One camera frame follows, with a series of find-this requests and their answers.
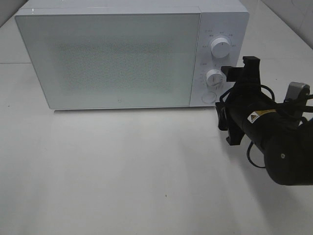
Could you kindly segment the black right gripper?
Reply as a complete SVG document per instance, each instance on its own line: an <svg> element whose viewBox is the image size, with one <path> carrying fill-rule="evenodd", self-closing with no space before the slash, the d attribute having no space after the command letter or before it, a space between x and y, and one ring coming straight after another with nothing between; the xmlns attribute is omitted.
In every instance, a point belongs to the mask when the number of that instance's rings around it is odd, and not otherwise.
<svg viewBox="0 0 313 235"><path fill-rule="evenodd" d="M295 130L299 118L279 110L270 97L265 95L260 85L260 59L255 56L243 57L244 67L222 66L221 71L227 82L237 84L216 102L218 128L228 132L226 141L229 145L240 145L244 135L265 152L270 140Z"/></svg>

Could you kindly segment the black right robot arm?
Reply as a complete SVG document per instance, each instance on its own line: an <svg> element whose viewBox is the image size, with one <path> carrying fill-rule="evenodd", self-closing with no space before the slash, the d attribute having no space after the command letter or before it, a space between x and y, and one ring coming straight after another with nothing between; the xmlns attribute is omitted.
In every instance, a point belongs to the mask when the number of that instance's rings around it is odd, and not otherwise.
<svg viewBox="0 0 313 235"><path fill-rule="evenodd" d="M310 87L292 82L282 103L260 81L260 59L243 57L243 67L223 66L221 71L233 87L216 103L218 127L228 132L227 142L239 145L244 136L264 155L270 178L286 186L313 183L313 121L307 101Z"/></svg>

